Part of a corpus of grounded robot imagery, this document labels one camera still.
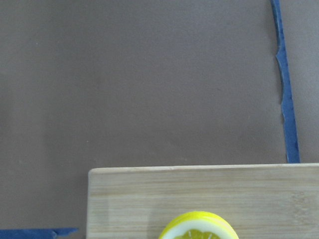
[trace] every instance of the lemon segment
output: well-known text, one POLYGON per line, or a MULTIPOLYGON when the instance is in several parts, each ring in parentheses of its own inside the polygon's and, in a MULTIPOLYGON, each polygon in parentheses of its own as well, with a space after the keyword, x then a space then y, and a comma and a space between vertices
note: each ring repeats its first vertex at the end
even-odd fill
POLYGON ((190 212, 172 220, 159 239, 238 239, 238 236, 220 216, 190 212))

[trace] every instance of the wood grain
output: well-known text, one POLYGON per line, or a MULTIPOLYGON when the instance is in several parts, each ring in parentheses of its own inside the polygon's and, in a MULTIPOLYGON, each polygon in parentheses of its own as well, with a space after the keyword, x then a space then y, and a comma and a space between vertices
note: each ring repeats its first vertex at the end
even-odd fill
POLYGON ((240 239, 319 238, 319 164, 98 168, 88 239, 156 239, 179 214, 225 218, 240 239))

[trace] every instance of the toy lemon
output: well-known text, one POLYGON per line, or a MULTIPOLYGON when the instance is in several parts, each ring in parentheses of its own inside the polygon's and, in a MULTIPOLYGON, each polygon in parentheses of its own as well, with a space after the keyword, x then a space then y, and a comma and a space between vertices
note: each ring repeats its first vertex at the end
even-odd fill
POLYGON ((159 239, 239 239, 234 229, 220 216, 208 212, 185 213, 161 233, 159 239))

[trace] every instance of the cut lemon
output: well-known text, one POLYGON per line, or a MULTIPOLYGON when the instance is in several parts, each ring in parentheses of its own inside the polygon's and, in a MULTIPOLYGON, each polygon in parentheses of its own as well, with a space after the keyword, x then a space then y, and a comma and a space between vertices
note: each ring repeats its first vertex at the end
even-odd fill
POLYGON ((238 239, 238 236, 220 216, 208 212, 190 212, 171 221, 159 239, 238 239))

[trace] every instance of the blue tape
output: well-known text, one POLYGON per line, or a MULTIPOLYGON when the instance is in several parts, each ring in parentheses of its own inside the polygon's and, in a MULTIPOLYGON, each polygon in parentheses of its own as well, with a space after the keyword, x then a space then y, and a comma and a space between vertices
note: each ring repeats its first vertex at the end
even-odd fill
POLYGON ((288 163, 300 163, 297 127, 294 112, 293 95, 290 84, 288 59, 286 53, 285 36, 283 22, 281 18, 280 2, 279 0, 271 0, 271 6, 273 9, 278 52, 276 55, 279 70, 281 74, 281 80, 283 85, 283 98, 282 98, 282 112, 284 116, 284 132, 286 141, 287 161, 288 163))
POLYGON ((0 239, 56 239, 76 231, 77 228, 0 230, 0 239))

